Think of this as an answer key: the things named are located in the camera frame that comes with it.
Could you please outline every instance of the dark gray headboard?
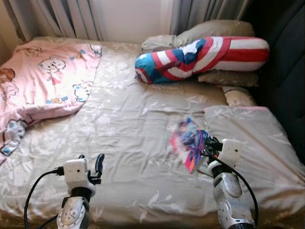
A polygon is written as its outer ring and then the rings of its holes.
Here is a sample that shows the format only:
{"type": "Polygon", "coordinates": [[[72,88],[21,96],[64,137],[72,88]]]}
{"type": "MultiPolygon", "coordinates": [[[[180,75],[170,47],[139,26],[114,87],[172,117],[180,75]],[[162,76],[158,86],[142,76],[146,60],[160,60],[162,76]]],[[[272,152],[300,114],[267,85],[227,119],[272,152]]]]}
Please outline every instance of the dark gray headboard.
{"type": "Polygon", "coordinates": [[[280,121],[305,164],[304,7],[305,0],[254,0],[244,21],[270,45],[252,94],[280,121]]]}

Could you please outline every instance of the bed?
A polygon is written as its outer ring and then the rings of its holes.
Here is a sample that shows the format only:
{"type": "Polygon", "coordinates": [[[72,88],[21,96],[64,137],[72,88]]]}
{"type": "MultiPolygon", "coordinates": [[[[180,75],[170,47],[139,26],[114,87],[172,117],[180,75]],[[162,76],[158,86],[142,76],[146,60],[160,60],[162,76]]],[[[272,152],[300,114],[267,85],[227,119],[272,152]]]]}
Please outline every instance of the bed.
{"type": "MultiPolygon", "coordinates": [[[[19,148],[0,166],[0,228],[23,227],[25,199],[40,174],[80,154],[86,156],[92,169],[99,153],[104,153],[106,159],[102,184],[97,186],[97,194],[91,200],[91,229],[220,228],[213,179],[189,174],[172,153],[169,138],[176,125],[184,115],[190,115],[196,120],[209,121],[216,136],[232,134],[243,138],[243,132],[238,132],[235,125],[228,126],[226,131],[222,126],[228,120],[236,122],[236,118],[241,118],[244,126],[253,125],[253,117],[259,115],[266,117],[267,127],[275,126],[274,131],[282,129],[280,124],[270,122],[268,118],[273,117],[266,116],[264,110],[249,109],[247,115],[244,110],[228,110],[222,89],[198,84],[197,79],[171,84],[141,83],[134,78],[134,61],[140,45],[90,42],[103,46],[103,56],[87,102],[78,113],[44,120],[31,127],[19,148]],[[214,115],[220,111],[224,115],[214,115]]],[[[268,141],[263,137],[247,137],[245,142],[258,141],[261,150],[250,159],[245,157],[238,169],[257,195],[259,228],[301,228],[304,165],[285,135],[268,141]],[[269,160],[271,157],[266,156],[265,160],[259,157],[281,150],[281,144],[285,145],[287,154],[278,157],[273,154],[274,161],[269,160]],[[280,166],[270,167],[273,162],[280,166]],[[272,179],[264,179],[266,173],[272,179]]],[[[253,147],[245,152],[253,153],[253,147]]],[[[59,212],[65,196],[67,187],[63,177],[45,177],[31,198],[31,227],[59,212]]]]}

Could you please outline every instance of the striped body pillow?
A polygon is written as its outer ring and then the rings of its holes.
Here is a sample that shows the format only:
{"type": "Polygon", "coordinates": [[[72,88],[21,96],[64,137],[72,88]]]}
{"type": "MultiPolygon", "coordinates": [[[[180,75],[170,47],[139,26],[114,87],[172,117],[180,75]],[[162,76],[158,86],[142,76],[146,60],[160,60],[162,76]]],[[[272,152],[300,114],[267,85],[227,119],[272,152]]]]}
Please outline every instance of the striped body pillow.
{"type": "Polygon", "coordinates": [[[205,37],[179,49],[142,54],[135,70],[145,83],[165,83],[212,69],[255,71],[268,57],[269,45],[260,38],[205,37]]]}

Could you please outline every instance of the pillow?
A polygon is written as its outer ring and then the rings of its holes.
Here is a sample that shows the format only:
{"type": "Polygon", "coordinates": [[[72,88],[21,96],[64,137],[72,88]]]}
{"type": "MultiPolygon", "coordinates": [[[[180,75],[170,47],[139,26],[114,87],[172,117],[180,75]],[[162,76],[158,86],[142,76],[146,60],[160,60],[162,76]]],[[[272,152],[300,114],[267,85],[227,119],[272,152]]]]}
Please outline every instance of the pillow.
{"type": "Polygon", "coordinates": [[[249,106],[257,106],[253,97],[250,95],[248,90],[242,87],[228,87],[223,86],[223,91],[225,98],[227,99],[227,103],[232,107],[249,107],[249,106]]]}
{"type": "Polygon", "coordinates": [[[211,69],[255,71],[268,56],[269,45],[260,38],[205,37],[179,49],[142,54],[135,71],[145,83],[166,83],[211,69]]]}
{"type": "MultiPolygon", "coordinates": [[[[260,228],[303,228],[305,166],[278,120],[265,107],[212,106],[205,109],[206,130],[221,141],[243,143],[236,170],[252,187],[260,211],[260,228]],[[286,219],[295,219],[285,225],[286,219]]],[[[245,185],[242,189],[249,196],[245,185]]]]}
{"type": "Polygon", "coordinates": [[[254,37],[250,23],[233,20],[212,20],[196,25],[192,29],[176,35],[159,35],[147,38],[142,43],[142,53],[157,52],[185,46],[203,37],[209,36],[244,36],[254,37]]]}
{"type": "Polygon", "coordinates": [[[257,86],[258,75],[251,72],[211,70],[198,75],[198,81],[226,86],[257,86]]]}

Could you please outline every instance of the pink blanket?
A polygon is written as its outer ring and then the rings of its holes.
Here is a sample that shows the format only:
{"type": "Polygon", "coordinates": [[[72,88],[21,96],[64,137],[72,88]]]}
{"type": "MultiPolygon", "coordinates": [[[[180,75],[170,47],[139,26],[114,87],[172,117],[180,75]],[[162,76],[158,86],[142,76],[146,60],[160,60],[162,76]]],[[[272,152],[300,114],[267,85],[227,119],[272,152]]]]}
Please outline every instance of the pink blanket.
{"type": "Polygon", "coordinates": [[[70,115],[87,100],[102,47],[31,41],[0,67],[0,164],[25,129],[42,119],[70,115]]]}

